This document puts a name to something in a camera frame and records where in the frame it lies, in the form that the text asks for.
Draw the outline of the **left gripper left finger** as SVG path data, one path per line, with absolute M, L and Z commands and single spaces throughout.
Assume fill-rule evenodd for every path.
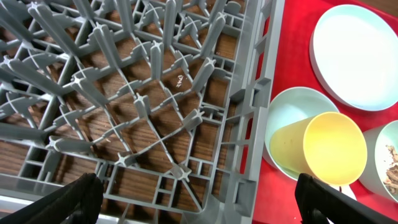
M 94 173 L 52 192 L 1 219 L 4 224 L 95 224 L 103 203 L 104 185 Z

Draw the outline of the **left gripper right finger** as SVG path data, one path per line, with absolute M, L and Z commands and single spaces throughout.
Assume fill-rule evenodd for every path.
M 303 224 L 397 224 L 395 220 L 305 173 L 298 177 L 295 199 Z

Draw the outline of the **yellow plastic cup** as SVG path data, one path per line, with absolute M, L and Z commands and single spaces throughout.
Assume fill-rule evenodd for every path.
M 335 186 L 355 182 L 368 157 L 358 125 L 345 114 L 332 111 L 278 129 L 269 146 L 278 166 Z

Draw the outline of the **food scraps rice and nuts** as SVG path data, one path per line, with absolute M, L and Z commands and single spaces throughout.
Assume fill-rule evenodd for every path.
M 392 161 L 387 161 L 388 168 L 383 183 L 392 195 L 397 195 L 397 151 L 394 146 L 386 145 L 386 148 Z

